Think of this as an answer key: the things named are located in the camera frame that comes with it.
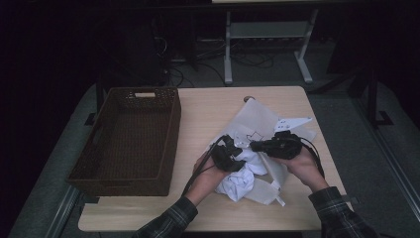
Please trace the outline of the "white mesh laundry bag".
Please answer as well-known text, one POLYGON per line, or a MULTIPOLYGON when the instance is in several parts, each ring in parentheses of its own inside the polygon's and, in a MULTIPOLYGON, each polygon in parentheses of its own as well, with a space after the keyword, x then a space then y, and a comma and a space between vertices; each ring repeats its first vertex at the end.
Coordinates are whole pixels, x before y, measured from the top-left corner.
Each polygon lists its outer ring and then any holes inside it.
MULTIPOLYGON (((223 135, 229 135, 234 139, 236 147, 242 150, 252 150, 250 142, 270 140, 274 135, 273 129, 276 122, 283 118, 257 100, 250 100, 245 103, 227 126, 221 130, 219 135, 212 140, 212 143, 215 143, 223 135)), ((308 145, 311 144, 317 135, 315 131, 306 128, 305 124, 296 129, 292 129, 292 132, 305 138, 308 145)), ((266 153, 256 153, 262 159, 267 174, 264 176, 255 176, 253 189, 243 198, 264 205, 269 205, 276 201, 281 206, 284 206, 285 202, 280 197, 280 192, 289 175, 286 166, 277 164, 266 153)))

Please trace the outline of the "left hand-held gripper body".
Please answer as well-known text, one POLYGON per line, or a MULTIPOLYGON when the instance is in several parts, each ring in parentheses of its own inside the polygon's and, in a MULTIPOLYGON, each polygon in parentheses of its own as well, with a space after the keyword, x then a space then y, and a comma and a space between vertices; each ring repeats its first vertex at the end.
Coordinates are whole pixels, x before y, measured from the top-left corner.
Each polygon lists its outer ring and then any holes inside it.
POLYGON ((233 161, 237 160, 237 157, 242 152, 243 150, 235 146, 234 139, 229 135, 221 136, 211 146, 211 158, 217 168, 228 168, 229 166, 232 166, 233 161))

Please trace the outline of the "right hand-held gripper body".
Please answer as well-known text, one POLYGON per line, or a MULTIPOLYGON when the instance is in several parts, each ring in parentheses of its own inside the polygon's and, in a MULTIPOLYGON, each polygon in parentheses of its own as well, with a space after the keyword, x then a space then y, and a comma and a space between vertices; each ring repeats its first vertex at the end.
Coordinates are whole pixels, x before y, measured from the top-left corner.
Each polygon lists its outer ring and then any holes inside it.
POLYGON ((291 160, 300 154, 303 147, 308 146, 305 138, 292 132, 310 122, 311 117, 283 118, 274 126, 274 135, 270 140, 263 142, 263 151, 270 157, 291 160))

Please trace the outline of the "brown woven basket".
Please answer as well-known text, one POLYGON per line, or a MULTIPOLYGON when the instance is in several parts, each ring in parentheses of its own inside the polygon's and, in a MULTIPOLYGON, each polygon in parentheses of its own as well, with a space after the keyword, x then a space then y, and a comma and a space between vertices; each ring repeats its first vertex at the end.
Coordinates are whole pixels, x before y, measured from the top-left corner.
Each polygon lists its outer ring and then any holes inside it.
POLYGON ((67 181, 91 196, 167 196, 180 119, 175 87, 110 89, 67 181))

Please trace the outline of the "person's right hand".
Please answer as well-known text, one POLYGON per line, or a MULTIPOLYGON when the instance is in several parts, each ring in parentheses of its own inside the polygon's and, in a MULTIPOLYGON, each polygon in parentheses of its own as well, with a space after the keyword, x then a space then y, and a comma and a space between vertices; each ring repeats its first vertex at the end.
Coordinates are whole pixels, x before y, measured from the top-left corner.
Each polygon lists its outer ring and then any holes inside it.
POLYGON ((277 159, 276 161, 285 165, 288 171, 307 185, 312 192, 329 186, 320 174, 312 155, 305 148, 302 148, 300 154, 291 160, 277 159))

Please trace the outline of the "person's left hand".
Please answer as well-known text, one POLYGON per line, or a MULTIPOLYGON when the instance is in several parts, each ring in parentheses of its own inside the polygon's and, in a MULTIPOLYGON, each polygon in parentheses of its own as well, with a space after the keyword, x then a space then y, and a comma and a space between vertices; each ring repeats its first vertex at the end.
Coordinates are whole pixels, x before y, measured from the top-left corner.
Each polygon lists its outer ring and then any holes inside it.
POLYGON ((212 193, 219 183, 228 175, 228 172, 219 170, 209 159, 201 169, 201 173, 192 183, 185 195, 194 205, 198 205, 204 198, 212 193))

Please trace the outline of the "black table leg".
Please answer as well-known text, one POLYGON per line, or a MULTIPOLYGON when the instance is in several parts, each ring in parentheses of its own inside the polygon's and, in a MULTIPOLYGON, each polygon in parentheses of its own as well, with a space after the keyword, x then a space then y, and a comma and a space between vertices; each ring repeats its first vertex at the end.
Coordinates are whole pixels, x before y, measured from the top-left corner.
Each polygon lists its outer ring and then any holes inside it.
POLYGON ((87 119, 85 120, 86 126, 92 126, 99 115, 101 107, 105 100, 105 91, 102 86, 101 82, 95 83, 95 95, 96 95, 96 111, 92 112, 88 115, 87 119))

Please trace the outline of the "white shirt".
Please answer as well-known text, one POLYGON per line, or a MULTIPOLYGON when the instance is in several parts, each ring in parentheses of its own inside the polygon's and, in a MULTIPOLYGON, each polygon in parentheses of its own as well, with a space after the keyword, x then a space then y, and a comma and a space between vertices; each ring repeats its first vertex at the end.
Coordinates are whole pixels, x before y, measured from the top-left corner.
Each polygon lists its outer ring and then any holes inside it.
POLYGON ((243 150, 235 161, 245 164, 237 172, 227 175, 215 191, 226 194, 233 201, 239 201, 253 189, 255 176, 264 176, 267 170, 260 156, 249 149, 243 150))

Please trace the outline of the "white metal desk frame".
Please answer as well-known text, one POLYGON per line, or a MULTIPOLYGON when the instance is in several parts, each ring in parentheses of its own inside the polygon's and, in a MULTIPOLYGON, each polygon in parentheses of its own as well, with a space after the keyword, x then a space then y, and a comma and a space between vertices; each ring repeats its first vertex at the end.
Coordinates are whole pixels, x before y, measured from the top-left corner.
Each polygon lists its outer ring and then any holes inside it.
POLYGON ((302 39, 299 51, 294 52, 295 60, 305 83, 313 82, 312 75, 305 62, 305 54, 315 27, 318 9, 311 12, 307 21, 287 22, 233 22, 231 13, 226 14, 225 25, 225 55, 224 55, 224 82, 233 83, 231 41, 244 39, 302 39))

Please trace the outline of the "aluminium floor rail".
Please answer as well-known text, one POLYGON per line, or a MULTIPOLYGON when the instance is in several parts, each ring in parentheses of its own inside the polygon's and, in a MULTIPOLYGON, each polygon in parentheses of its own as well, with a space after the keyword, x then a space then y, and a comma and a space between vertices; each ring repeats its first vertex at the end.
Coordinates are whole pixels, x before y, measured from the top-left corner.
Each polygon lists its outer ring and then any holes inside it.
POLYGON ((420 222, 420 194, 415 190, 412 182, 399 164, 396 155, 380 132, 379 126, 368 120, 368 113, 363 104, 358 99, 353 99, 352 103, 381 150, 397 186, 401 190, 413 214, 416 216, 416 219, 420 222))
POLYGON ((59 238, 79 196, 80 191, 77 188, 72 185, 67 188, 45 238, 59 238))

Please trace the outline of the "black metal stand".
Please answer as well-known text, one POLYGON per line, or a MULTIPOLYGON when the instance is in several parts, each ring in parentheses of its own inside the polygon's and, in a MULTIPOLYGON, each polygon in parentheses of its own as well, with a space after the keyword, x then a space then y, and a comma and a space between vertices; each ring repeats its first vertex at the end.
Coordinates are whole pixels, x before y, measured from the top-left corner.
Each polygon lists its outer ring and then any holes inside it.
POLYGON ((377 110, 378 78, 372 68, 357 66, 332 81, 316 89, 310 90, 309 94, 322 94, 337 87, 347 80, 351 80, 347 93, 352 98, 361 98, 367 94, 366 116, 373 128, 392 125, 393 122, 385 111, 377 110))

